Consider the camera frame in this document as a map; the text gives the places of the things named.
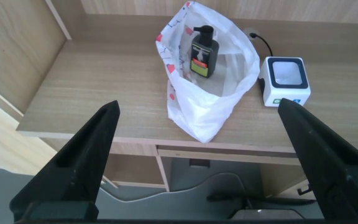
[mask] bottle label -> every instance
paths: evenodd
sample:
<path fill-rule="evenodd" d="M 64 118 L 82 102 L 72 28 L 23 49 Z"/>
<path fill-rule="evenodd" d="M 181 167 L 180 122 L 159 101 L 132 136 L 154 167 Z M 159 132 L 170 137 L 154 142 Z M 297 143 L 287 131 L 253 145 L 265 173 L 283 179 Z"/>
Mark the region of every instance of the bottle label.
<path fill-rule="evenodd" d="M 193 44 L 191 49 L 191 64 L 190 68 L 204 76 L 208 76 L 208 62 L 209 62 L 209 50 L 202 49 L 201 47 Z"/>

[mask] gray floor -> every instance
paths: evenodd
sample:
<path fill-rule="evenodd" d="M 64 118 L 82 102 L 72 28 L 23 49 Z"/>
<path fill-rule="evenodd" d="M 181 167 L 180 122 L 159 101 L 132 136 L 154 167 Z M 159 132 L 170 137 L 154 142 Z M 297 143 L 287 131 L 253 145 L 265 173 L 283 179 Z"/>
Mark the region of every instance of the gray floor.
<path fill-rule="evenodd" d="M 213 174 L 220 172 L 237 173 L 247 194 L 262 193 L 259 165 L 240 162 L 211 161 L 210 169 L 191 168 L 188 159 L 175 159 L 172 167 L 172 189 L 181 190 L 198 185 Z M 0 170 L 0 223 L 12 223 L 9 201 L 25 186 L 31 176 L 11 174 Z M 163 191 L 143 187 L 114 187 L 107 190 L 123 200 L 132 200 Z M 135 203 L 122 203 L 99 191 L 96 205 L 99 218 L 116 219 L 170 219 L 170 220 L 224 220 L 241 206 L 240 201 L 209 203 L 206 197 L 218 192 L 242 193 L 238 180 L 231 175 L 219 175 L 209 179 L 198 188 L 177 194 L 160 195 Z M 302 207 L 283 207 L 259 203 L 259 208 L 295 209 L 305 218 L 322 218 L 317 203 Z"/>

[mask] wooden desk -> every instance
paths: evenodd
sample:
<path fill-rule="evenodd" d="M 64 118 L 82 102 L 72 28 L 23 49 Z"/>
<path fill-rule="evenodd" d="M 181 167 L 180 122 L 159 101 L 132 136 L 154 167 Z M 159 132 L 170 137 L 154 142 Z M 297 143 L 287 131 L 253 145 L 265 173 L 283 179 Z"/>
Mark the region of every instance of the wooden desk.
<path fill-rule="evenodd" d="M 17 130 L 70 139 L 102 105 L 117 100 L 121 117 L 114 142 L 138 144 L 139 151 L 154 146 L 160 167 L 158 150 L 167 153 L 173 146 L 172 157 L 197 152 L 210 159 L 230 154 L 247 162 L 298 164 L 277 109 L 263 105 L 258 85 L 243 96 L 210 143 L 196 141 L 168 119 L 167 75 L 154 40 L 169 19 L 85 17 L 83 30 L 63 46 Z M 358 25 L 235 22 L 241 29 L 257 29 L 275 55 L 303 58 L 312 89 L 305 107 L 358 148 Z M 253 43 L 263 61 L 267 49 L 258 40 Z"/>

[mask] green label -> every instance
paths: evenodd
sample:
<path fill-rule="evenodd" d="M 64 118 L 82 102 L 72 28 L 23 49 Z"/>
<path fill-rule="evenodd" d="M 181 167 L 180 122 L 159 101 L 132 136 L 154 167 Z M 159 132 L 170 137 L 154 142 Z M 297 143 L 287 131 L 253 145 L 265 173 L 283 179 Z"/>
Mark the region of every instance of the green label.
<path fill-rule="evenodd" d="M 201 66 L 198 66 L 194 63 L 194 61 L 191 61 L 191 67 L 194 72 L 199 73 L 200 75 L 207 77 L 208 76 L 208 68 L 203 68 Z"/>

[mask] drawer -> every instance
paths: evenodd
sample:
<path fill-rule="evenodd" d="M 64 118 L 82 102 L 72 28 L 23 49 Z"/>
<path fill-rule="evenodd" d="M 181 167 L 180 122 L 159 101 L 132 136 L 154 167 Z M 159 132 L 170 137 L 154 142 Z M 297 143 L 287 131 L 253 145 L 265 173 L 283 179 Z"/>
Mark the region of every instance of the drawer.
<path fill-rule="evenodd" d="M 157 146 L 159 156 L 187 159 L 211 159 L 263 164 L 300 165 L 295 153 L 211 149 L 202 147 Z"/>

